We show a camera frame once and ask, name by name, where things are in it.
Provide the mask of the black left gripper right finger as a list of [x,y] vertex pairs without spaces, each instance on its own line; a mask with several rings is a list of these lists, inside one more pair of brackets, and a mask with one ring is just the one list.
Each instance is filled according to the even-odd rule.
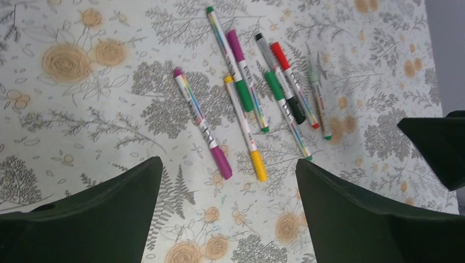
[[300,159],[296,179],[317,262],[464,262],[464,216],[411,206]]

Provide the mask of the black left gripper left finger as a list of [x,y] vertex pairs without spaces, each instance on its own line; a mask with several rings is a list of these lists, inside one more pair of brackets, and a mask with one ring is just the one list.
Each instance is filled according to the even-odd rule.
[[1,262],[141,262],[161,185],[151,157],[29,212],[1,215]]

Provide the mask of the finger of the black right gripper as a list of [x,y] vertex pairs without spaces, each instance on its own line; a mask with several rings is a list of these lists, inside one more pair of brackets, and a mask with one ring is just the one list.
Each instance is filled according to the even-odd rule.
[[464,187],[463,110],[446,117],[403,118],[397,126],[447,189]]

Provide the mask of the clear cap pen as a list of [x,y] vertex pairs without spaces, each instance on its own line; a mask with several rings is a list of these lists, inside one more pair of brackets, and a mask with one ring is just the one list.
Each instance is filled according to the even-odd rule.
[[315,96],[315,106],[319,114],[323,137],[325,140],[330,141],[332,139],[332,132],[321,92],[320,75],[317,67],[311,61],[308,62],[308,76]]

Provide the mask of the black cap pen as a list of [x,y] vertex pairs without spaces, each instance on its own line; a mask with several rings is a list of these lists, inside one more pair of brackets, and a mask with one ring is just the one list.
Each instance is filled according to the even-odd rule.
[[297,99],[294,96],[294,93],[291,90],[290,86],[288,85],[286,78],[283,74],[283,70],[279,66],[275,55],[271,51],[269,43],[266,41],[265,37],[261,33],[256,34],[255,39],[267,65],[274,72],[277,78],[277,81],[282,89],[287,104],[289,105],[297,124],[302,124],[305,121],[305,116],[304,114],[302,114],[298,106]]

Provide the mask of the red cap pen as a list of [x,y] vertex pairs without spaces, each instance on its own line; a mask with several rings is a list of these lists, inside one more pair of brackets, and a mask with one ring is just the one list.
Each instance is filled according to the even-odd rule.
[[274,53],[275,57],[277,58],[281,68],[284,70],[284,73],[287,77],[287,79],[289,80],[292,88],[293,88],[293,91],[295,92],[296,96],[297,96],[297,100],[298,100],[298,105],[300,106],[302,112],[304,113],[305,117],[306,117],[306,120],[309,121],[310,123],[310,126],[314,129],[318,129],[320,126],[319,126],[319,123],[318,123],[318,120],[316,119],[315,115],[313,114],[310,106],[309,106],[309,103],[307,101],[307,99],[305,98],[304,96],[304,93],[303,91],[301,90],[301,87],[300,87],[300,84],[298,83],[297,81],[297,78],[288,62],[288,59],[285,55],[285,53],[283,52],[279,42],[275,42],[273,44],[271,44],[271,50],[272,52]]

